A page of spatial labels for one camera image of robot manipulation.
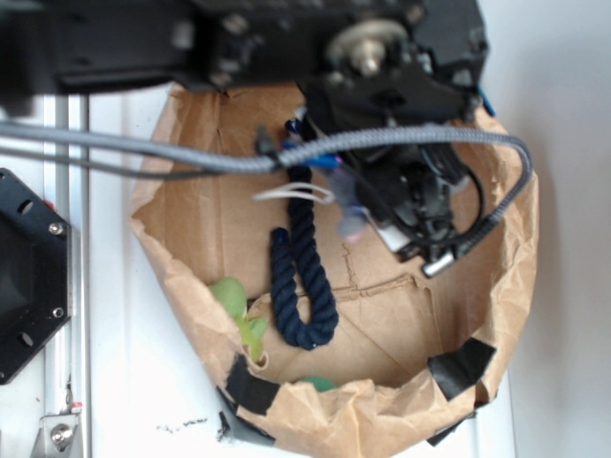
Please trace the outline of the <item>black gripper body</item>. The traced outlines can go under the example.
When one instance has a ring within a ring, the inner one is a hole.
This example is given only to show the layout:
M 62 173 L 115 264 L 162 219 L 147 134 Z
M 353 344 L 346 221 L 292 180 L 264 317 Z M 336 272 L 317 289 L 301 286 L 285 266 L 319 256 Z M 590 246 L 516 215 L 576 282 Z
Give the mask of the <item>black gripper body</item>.
M 446 255 L 457 236 L 452 195 L 471 178 L 451 144 L 353 149 L 340 158 L 357 203 L 396 258 L 435 262 Z

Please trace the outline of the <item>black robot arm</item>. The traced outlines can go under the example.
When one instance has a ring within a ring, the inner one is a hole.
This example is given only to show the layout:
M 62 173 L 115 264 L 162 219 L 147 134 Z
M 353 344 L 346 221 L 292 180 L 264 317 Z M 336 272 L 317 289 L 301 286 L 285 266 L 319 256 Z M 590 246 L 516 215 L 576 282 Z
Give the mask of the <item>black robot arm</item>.
M 167 147 L 18 117 L 37 95 L 293 83 L 305 111 L 284 151 L 261 143 L 259 164 L 238 172 L 286 168 L 304 182 L 316 168 L 346 232 L 370 221 L 401 259 L 435 262 L 471 251 L 495 221 L 456 229 L 450 196 L 473 173 L 447 135 L 394 133 L 471 121 L 487 53 L 475 1 L 5 1 L 1 134 L 168 158 Z

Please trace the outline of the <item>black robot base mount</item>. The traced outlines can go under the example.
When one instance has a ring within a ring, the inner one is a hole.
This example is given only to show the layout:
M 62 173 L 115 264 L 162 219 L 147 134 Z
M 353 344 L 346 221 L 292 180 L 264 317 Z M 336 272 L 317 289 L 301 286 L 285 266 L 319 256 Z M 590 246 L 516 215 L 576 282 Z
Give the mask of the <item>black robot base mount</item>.
M 71 226 L 12 171 L 1 170 L 1 384 L 70 319 Z

